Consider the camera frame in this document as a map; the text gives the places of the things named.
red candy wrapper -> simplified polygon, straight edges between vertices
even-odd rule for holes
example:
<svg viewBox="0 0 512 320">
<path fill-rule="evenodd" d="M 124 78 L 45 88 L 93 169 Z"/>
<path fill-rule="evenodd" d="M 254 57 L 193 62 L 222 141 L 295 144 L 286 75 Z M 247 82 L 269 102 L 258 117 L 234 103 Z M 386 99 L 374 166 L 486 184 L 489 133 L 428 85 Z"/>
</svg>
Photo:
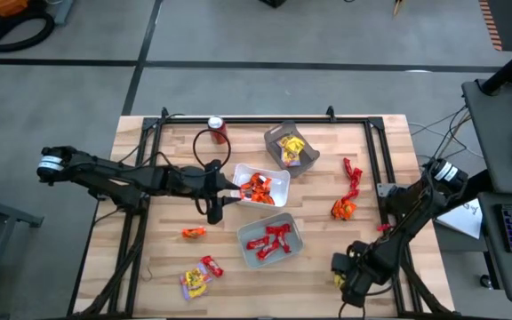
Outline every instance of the red candy wrapper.
<svg viewBox="0 0 512 320">
<path fill-rule="evenodd" d="M 392 228 L 392 226 L 389 225 L 388 223 L 385 223 L 385 224 L 381 224 L 380 226 L 378 226 L 377 231 L 384 232 L 384 231 L 389 230 L 390 228 Z"/>
<path fill-rule="evenodd" d="M 355 168 L 353 170 L 353 174 L 351 175 L 351 189 L 356 189 L 359 187 L 359 183 L 361 182 L 361 176 L 363 175 L 363 171 L 359 168 Z"/>
<path fill-rule="evenodd" d="M 349 179 L 353 177 L 353 170 L 351 169 L 351 160 L 348 158 L 343 158 L 343 164 L 345 165 L 345 173 Z"/>
<path fill-rule="evenodd" d="M 274 253 L 274 251 L 276 251 L 279 247 L 280 243 L 274 241 L 273 243 L 268 244 L 262 249 L 260 249 L 260 251 L 256 253 L 256 257 L 258 257 L 258 260 L 264 261 L 270 256 L 270 254 Z"/>
<path fill-rule="evenodd" d="M 285 232 L 280 231 L 280 233 L 277 234 L 276 239 L 277 239 L 277 242 L 280 243 L 282 248 L 284 248 L 285 253 L 292 252 L 292 250 L 290 250 L 290 245 L 288 244 L 287 241 L 285 241 Z"/>
<path fill-rule="evenodd" d="M 203 262 L 203 264 L 211 270 L 211 272 L 216 276 L 216 277 L 221 277 L 222 274 L 224 273 L 224 270 L 222 268 L 219 267 L 219 265 L 214 261 L 214 259 L 211 257 L 211 256 L 204 256 L 203 258 L 201 258 L 201 262 Z"/>
<path fill-rule="evenodd" d="M 359 190 L 351 190 L 349 191 L 344 197 L 341 198 L 341 200 L 351 200 L 355 199 L 359 195 Z"/>
<path fill-rule="evenodd" d="M 267 226 L 266 227 L 266 234 L 267 235 L 277 235 L 280 232 L 284 233 L 290 233 L 292 232 L 292 226 L 290 226 L 289 223 L 285 223 L 281 226 Z"/>
<path fill-rule="evenodd" d="M 248 242 L 248 244 L 246 244 L 246 249 L 247 250 L 258 249 L 258 248 L 268 245 L 269 242 L 270 242 L 270 236 L 264 236 L 260 239 L 250 240 Z"/>
</svg>

black desk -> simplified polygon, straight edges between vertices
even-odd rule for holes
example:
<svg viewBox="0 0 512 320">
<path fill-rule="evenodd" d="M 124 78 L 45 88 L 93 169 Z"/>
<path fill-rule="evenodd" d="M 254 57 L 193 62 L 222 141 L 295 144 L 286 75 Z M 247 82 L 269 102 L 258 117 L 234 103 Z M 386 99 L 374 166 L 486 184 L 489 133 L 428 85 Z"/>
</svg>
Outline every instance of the black desk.
<svg viewBox="0 0 512 320">
<path fill-rule="evenodd" d="M 493 190 L 512 194 L 512 84 L 490 97 L 475 82 L 461 86 Z"/>
<path fill-rule="evenodd" d="M 496 96 L 483 94 L 476 82 L 461 86 L 473 119 L 487 170 L 471 177 L 463 197 L 450 208 L 479 199 L 484 215 L 485 262 L 495 289 L 504 289 L 512 301 L 512 253 L 506 252 L 495 204 L 512 203 L 512 84 Z"/>
<path fill-rule="evenodd" d="M 481 193 L 477 198 L 484 215 L 483 231 L 489 253 L 496 265 L 495 273 L 500 276 L 500 279 L 496 280 L 500 282 L 501 288 L 512 301 L 512 253 L 506 250 L 498 219 L 499 214 L 493 209 L 496 204 L 512 204 L 512 195 Z"/>
</svg>

white paper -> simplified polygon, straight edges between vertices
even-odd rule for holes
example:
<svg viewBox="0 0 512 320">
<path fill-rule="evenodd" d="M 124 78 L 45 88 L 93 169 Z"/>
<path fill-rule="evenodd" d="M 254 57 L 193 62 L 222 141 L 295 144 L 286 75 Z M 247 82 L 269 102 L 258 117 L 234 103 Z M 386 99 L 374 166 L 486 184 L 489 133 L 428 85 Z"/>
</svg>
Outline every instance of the white paper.
<svg viewBox="0 0 512 320">
<path fill-rule="evenodd" d="M 474 199 L 436 218 L 436 221 L 456 231 L 479 239 L 483 214 L 479 201 Z"/>
</svg>

gray plastic bin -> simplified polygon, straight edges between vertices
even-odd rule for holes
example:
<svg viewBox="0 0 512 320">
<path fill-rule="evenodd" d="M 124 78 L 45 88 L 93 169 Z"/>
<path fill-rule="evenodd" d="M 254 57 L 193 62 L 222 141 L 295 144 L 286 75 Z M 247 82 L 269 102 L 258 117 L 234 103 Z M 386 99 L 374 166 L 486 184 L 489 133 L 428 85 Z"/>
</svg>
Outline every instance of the gray plastic bin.
<svg viewBox="0 0 512 320">
<path fill-rule="evenodd" d="M 284 136 L 294 135 L 305 142 L 305 147 L 300 152 L 300 162 L 301 165 L 298 166 L 286 166 L 284 162 L 282 162 L 282 148 L 277 145 L 277 142 L 282 139 Z M 298 129 L 295 126 L 295 123 L 292 120 L 284 121 L 280 125 L 270 129 L 266 133 L 264 133 L 264 140 L 266 141 L 266 149 L 269 154 L 272 155 L 277 165 L 280 168 L 287 170 L 292 178 L 296 178 L 300 174 L 304 173 L 307 169 L 311 168 L 313 163 L 319 158 L 319 151 L 314 150 L 309 143 L 303 138 L 303 136 L 298 132 Z"/>
<path fill-rule="evenodd" d="M 284 250 L 280 248 L 272 253 L 272 255 L 270 255 L 266 260 L 260 261 L 256 257 L 256 252 L 260 249 L 246 250 L 246 244 L 248 244 L 249 241 L 262 238 L 266 235 L 266 226 L 281 226 L 285 223 L 292 225 L 292 232 L 285 235 L 285 241 L 290 245 L 290 249 L 292 250 L 290 253 L 285 253 Z M 242 247 L 244 260 L 246 260 L 246 264 L 248 264 L 250 268 L 260 268 L 270 263 L 278 262 L 282 259 L 298 254 L 301 249 L 303 249 L 303 241 L 301 240 L 298 226 L 296 226 L 293 216 L 287 212 L 279 213 L 266 219 L 247 224 L 238 229 L 237 235 L 238 243 L 240 243 L 240 246 Z"/>
</svg>

vacuum cleaner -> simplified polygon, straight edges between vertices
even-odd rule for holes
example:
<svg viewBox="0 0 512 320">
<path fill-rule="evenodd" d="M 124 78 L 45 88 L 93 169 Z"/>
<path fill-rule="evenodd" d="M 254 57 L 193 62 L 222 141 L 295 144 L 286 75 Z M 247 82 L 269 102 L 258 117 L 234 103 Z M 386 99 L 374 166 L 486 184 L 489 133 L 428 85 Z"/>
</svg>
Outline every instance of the vacuum cleaner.
<svg viewBox="0 0 512 320">
<path fill-rule="evenodd" d="M 46 12 L 44 0 L 0 0 L 0 40 L 19 24 L 35 19 L 44 20 L 44 28 L 29 39 L 13 44 L 0 44 L 0 52 L 16 52 L 40 44 L 54 30 L 54 18 Z"/>
</svg>

